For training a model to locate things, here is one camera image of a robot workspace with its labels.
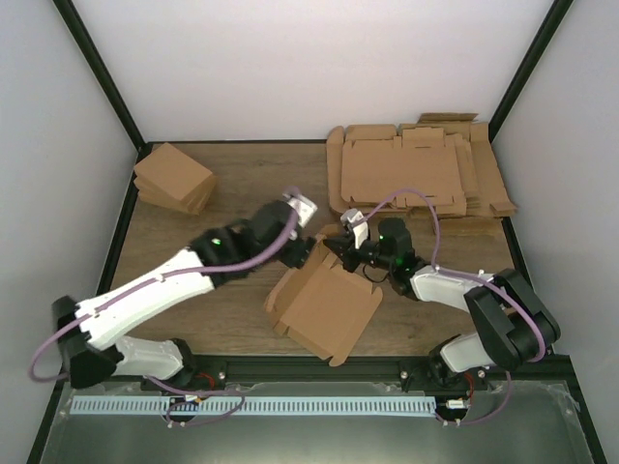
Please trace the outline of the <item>brown cardboard box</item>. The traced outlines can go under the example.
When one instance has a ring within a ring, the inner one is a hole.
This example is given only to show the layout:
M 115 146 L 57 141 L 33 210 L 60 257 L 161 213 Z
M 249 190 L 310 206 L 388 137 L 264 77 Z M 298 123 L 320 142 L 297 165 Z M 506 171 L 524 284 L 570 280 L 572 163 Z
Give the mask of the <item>brown cardboard box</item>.
M 379 286 L 345 271 L 323 244 L 339 232 L 324 226 L 304 267 L 287 270 L 265 301 L 274 332 L 331 367 L 345 363 L 383 300 Z

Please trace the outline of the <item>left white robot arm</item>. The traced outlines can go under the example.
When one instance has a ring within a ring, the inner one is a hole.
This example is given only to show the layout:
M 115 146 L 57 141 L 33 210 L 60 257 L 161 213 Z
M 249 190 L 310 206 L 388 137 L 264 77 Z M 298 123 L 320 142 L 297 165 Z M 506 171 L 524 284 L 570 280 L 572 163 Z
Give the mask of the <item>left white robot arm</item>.
M 189 389 L 198 368 L 187 341 L 140 339 L 130 331 L 271 262 L 302 268 L 316 243 L 302 233 L 316 211 L 302 195 L 272 201 L 249 219 L 206 230 L 153 271 L 113 291 L 81 302 L 58 299 L 52 305 L 61 334 L 57 346 L 71 386 L 86 389 L 113 376 L 144 376 Z

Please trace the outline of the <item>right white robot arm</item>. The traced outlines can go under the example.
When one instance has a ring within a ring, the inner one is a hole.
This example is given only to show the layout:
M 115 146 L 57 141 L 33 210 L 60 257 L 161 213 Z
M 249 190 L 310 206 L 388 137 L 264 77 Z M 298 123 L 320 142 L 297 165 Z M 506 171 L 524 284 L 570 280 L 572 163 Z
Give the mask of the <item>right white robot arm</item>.
M 349 220 L 342 233 L 323 243 L 349 273 L 360 266 L 383 270 L 397 294 L 470 315 L 473 333 L 457 334 L 429 354 L 430 380 L 440 389 L 452 389 L 473 368 L 514 371 L 535 362 L 561 335 L 557 321 L 520 272 L 469 274 L 431 264 L 417 254 L 399 218 L 381 220 L 376 240 L 366 225 Z

